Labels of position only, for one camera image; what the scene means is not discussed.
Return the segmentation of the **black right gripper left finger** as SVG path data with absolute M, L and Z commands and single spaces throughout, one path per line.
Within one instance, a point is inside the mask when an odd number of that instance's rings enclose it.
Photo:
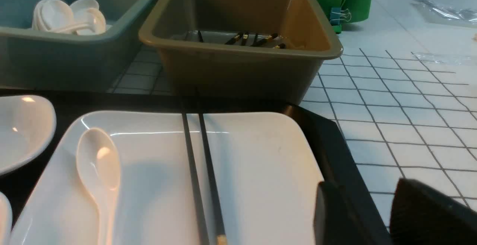
M 314 232 L 316 245 L 371 244 L 339 189 L 330 182 L 317 184 Z

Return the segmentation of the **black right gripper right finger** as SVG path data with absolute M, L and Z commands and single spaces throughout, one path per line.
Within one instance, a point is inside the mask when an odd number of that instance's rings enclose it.
M 389 232 L 395 245 L 475 245 L 477 214 L 417 179 L 399 179 Z

